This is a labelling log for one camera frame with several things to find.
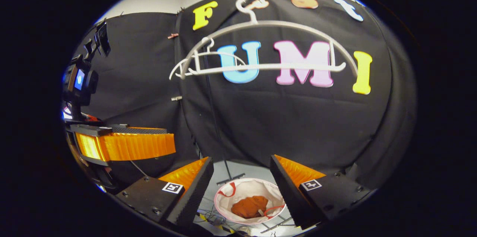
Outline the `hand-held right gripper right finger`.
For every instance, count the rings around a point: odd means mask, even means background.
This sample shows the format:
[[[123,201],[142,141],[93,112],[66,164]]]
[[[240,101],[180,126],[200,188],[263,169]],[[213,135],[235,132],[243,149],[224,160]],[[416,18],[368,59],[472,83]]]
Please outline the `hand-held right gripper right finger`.
[[[373,192],[341,171],[324,174],[276,154],[270,158],[270,171],[294,224],[302,230],[335,220]]]

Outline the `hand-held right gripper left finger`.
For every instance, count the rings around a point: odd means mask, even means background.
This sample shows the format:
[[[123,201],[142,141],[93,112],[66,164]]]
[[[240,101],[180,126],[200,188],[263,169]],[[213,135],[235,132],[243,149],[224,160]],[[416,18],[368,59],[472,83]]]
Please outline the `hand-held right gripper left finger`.
[[[204,157],[160,178],[142,177],[115,197],[156,224],[189,227],[213,172],[213,159]]]

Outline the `orange ribbed jacket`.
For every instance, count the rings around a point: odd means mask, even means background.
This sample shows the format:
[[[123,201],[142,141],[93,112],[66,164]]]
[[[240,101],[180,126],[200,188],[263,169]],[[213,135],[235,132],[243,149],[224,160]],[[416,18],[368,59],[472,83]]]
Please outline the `orange ribbed jacket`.
[[[246,197],[234,203],[231,207],[231,212],[245,219],[263,217],[267,210],[268,202],[269,200],[264,196]]]

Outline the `white laundry hamper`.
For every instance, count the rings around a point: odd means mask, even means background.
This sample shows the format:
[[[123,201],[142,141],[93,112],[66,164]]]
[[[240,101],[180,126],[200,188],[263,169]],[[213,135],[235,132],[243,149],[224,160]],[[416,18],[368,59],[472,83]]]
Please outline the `white laundry hamper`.
[[[231,212],[234,203],[251,196],[264,196],[269,200],[263,217],[245,219]],[[258,178],[237,179],[223,185],[214,197],[214,204],[220,215],[227,220],[244,225],[267,222],[280,215],[286,207],[278,186]]]

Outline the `white plastic hanger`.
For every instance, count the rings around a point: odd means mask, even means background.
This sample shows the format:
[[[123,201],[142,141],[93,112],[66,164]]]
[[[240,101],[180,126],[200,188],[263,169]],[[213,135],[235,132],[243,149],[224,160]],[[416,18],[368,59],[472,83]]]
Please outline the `white plastic hanger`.
[[[182,59],[180,62],[178,62],[177,65],[175,65],[173,67],[172,71],[170,72],[169,80],[172,79],[174,74],[177,77],[180,77],[180,78],[182,77],[182,75],[184,75],[184,76],[197,75],[198,71],[200,71],[200,67],[199,67],[199,69],[192,70],[192,69],[189,69],[189,66],[186,67],[184,64],[186,62],[191,62],[193,59],[198,59],[199,57],[202,57],[202,56],[224,55],[225,57],[233,58],[233,61],[235,63],[238,63],[239,66],[245,66],[246,65],[246,63],[240,57],[237,57],[234,54],[229,54],[229,53],[219,52],[219,51],[210,51],[211,47],[213,47],[215,45],[215,42],[214,42],[213,38],[203,37],[201,39],[200,43],[208,43],[208,42],[210,42],[210,44],[206,47],[206,52],[199,53],[197,51],[197,49],[194,49],[192,51],[191,55],[187,55],[187,57],[185,59]]]
[[[308,70],[326,70],[332,72],[339,72],[345,69],[346,66],[351,68],[351,72],[355,77],[358,77],[358,67],[351,54],[340,44],[327,35],[326,33],[319,31],[315,28],[311,28],[306,25],[281,21],[281,20],[257,20],[256,14],[253,10],[247,9],[244,6],[241,6],[240,3],[244,0],[237,0],[235,6],[237,10],[242,13],[249,15],[250,20],[248,22],[242,22],[235,25],[227,26],[216,32],[211,33],[206,37],[213,38],[220,37],[229,32],[240,31],[247,28],[268,28],[268,27],[280,27],[280,28],[291,28],[297,29],[304,32],[308,32],[317,37],[323,38],[328,41],[330,48],[330,58],[331,65],[312,65],[312,64],[300,64],[300,63],[269,63],[269,64],[258,64],[258,65],[245,65],[245,66],[230,66],[230,67],[217,67],[211,69],[200,69],[197,75],[209,75],[216,73],[223,73],[226,71],[237,71],[237,70],[282,70],[282,69],[308,69]],[[198,42],[187,55],[191,55],[194,49],[197,49],[199,53],[206,52],[206,47],[210,44]],[[184,64],[186,67],[189,66],[189,69],[196,70],[200,67],[200,61],[198,59],[193,59],[191,62],[186,62]]]

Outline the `black clothes rack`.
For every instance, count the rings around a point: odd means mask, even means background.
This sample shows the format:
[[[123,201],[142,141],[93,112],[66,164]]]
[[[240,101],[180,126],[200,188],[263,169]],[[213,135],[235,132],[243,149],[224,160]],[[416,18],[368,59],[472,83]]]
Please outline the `black clothes rack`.
[[[244,0],[243,2],[240,3],[241,6],[248,6],[249,4],[251,4],[253,1],[255,0]],[[230,13],[225,17],[225,19],[223,19],[219,25],[216,26],[216,28],[213,30],[214,32],[222,29],[222,28],[225,28],[225,23],[230,20],[230,18],[232,18],[233,16],[235,16],[237,14],[238,10],[237,8],[235,7],[233,10],[230,11]],[[212,113],[212,118],[213,118],[213,122],[214,122],[214,129],[215,129],[215,132],[216,132],[216,136],[218,137],[218,140],[219,142],[222,144],[223,143],[223,140],[221,138],[221,135],[218,131],[218,122],[217,122],[217,119],[216,119],[216,112],[215,112],[215,109],[214,109],[214,103],[213,103],[213,94],[212,94],[212,91],[211,91],[211,85],[210,85],[210,78],[209,77],[206,77],[206,84],[207,84],[207,92],[208,92],[208,103],[209,103],[209,106],[210,106],[210,111]],[[221,185],[221,184],[226,184],[228,183],[229,181],[234,181],[234,180],[237,180],[237,179],[240,179],[242,177],[245,176],[244,173],[242,174],[239,174],[238,176],[235,176],[235,177],[232,177],[231,176],[231,173],[230,173],[230,169],[228,167],[228,161],[225,157],[225,153],[224,151],[221,151],[220,152],[221,154],[221,158],[224,162],[224,165],[225,165],[225,170],[226,170],[226,173],[228,174],[228,179],[225,179],[225,180],[222,180],[222,181],[219,181],[217,182],[217,185]]]

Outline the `black backdrop cloth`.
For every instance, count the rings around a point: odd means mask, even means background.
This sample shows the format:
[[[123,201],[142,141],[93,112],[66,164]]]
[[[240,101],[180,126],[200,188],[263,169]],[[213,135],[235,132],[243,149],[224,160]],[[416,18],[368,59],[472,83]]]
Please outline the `black backdrop cloth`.
[[[130,13],[107,20],[112,48],[96,55],[97,92],[84,113],[110,123],[158,127],[177,137],[177,159],[205,156],[269,166],[277,154],[324,170],[345,170],[381,186],[399,164],[416,121],[417,94],[404,47],[356,0],[259,0],[258,20],[282,20],[331,36],[352,56],[339,72],[237,70],[182,80],[169,73],[213,33],[237,0],[203,0],[180,14]],[[173,39],[167,37],[179,33]],[[210,111],[210,78],[218,131]],[[182,96],[181,101],[171,101]]]

